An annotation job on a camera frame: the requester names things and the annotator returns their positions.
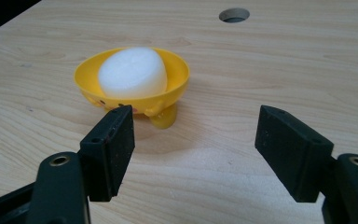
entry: wooden table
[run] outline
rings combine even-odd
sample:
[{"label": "wooden table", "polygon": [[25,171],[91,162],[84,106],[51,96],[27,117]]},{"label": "wooden table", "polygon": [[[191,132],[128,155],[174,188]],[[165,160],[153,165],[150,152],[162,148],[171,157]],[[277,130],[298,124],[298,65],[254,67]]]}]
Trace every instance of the wooden table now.
[{"label": "wooden table", "polygon": [[[219,14],[246,8],[225,23]],[[358,154],[358,0],[45,0],[0,27],[0,196],[103,117],[73,81],[88,57],[147,46],[191,69],[166,130],[135,118],[136,148],[93,223],[323,223],[296,203],[254,147],[261,105],[284,109]]]}]

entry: yellow plastic bowl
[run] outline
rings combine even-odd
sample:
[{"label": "yellow plastic bowl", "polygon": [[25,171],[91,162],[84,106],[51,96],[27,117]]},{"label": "yellow plastic bowl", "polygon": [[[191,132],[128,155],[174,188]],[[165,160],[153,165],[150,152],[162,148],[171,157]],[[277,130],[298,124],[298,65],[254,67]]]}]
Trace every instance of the yellow plastic bowl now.
[{"label": "yellow plastic bowl", "polygon": [[92,56],[81,63],[75,70],[75,84],[83,96],[93,105],[103,106],[106,110],[121,105],[132,105],[134,114],[147,115],[154,126],[165,129],[173,125],[176,120],[175,102],[184,94],[189,69],[185,60],[166,49],[155,50],[165,65],[167,72],[167,90],[158,95],[138,99],[117,99],[106,97],[98,81],[98,72],[103,62],[114,53],[122,50],[110,49]]}]

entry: wood grain surface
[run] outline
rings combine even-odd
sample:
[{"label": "wood grain surface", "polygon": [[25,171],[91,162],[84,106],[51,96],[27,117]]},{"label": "wood grain surface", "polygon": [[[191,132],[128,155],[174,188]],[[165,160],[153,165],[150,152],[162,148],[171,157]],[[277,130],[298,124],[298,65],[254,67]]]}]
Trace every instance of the wood grain surface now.
[{"label": "wood grain surface", "polygon": [[[242,7],[248,20],[225,23]],[[73,81],[101,51],[164,48],[191,75],[167,130],[134,120],[119,194],[93,223],[323,223],[324,196],[296,203],[255,149],[261,105],[358,154],[358,0],[44,0],[0,27],[0,196],[103,117]]]}]

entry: yellow bowl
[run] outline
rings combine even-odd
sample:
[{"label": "yellow bowl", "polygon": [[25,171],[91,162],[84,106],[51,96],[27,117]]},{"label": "yellow bowl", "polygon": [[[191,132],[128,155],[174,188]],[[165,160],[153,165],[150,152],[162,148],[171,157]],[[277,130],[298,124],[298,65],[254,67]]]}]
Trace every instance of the yellow bowl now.
[{"label": "yellow bowl", "polygon": [[153,49],[164,62],[168,80],[167,90],[162,94],[138,99],[106,97],[98,81],[98,72],[107,58],[122,49],[124,48],[101,52],[81,63],[75,70],[75,84],[93,105],[103,106],[106,110],[121,105],[132,105],[134,114],[145,114],[154,126],[161,129],[170,127],[176,120],[175,102],[179,100],[187,87],[189,79],[187,63],[180,56],[166,49]]}]

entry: white sponge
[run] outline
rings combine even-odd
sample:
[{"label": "white sponge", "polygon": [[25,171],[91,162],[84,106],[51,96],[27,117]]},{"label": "white sponge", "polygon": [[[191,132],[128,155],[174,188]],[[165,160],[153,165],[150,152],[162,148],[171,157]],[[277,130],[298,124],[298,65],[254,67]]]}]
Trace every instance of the white sponge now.
[{"label": "white sponge", "polygon": [[150,48],[123,49],[101,66],[103,93],[117,99],[145,98],[165,92],[167,74],[159,55]]}]

